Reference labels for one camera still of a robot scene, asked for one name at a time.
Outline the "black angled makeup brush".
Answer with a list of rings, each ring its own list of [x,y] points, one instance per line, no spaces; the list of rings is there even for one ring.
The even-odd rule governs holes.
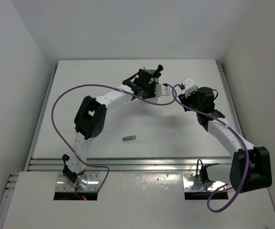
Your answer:
[[[159,64],[157,67],[157,70],[153,74],[154,78],[159,78],[161,76],[162,70],[163,70],[163,66]]]

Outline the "green lip balm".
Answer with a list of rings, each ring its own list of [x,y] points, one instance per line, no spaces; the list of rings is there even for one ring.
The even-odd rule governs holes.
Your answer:
[[[125,136],[125,137],[122,138],[122,140],[123,140],[124,142],[126,142],[126,141],[132,141],[132,140],[135,140],[135,139],[136,139],[136,136],[135,136],[135,135]]]

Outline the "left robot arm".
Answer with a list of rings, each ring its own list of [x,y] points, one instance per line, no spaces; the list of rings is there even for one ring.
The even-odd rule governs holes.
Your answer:
[[[158,97],[156,87],[159,86],[158,78],[163,70],[162,65],[157,69],[140,69],[138,73],[124,80],[116,89],[104,95],[86,96],[75,116],[75,143],[73,155],[64,154],[63,174],[72,183],[76,183],[78,175],[85,170],[85,162],[89,154],[90,146],[104,128],[106,114],[123,103],[132,101],[134,95],[142,99]]]

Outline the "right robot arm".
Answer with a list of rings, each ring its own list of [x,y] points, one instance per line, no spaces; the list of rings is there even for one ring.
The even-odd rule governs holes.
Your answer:
[[[185,111],[194,111],[198,123],[213,135],[232,158],[230,166],[205,164],[199,177],[202,183],[221,181],[235,191],[245,193],[272,185],[269,151],[264,146],[255,146],[239,135],[228,124],[225,115],[215,108],[216,90],[201,87],[191,94],[178,95]]]

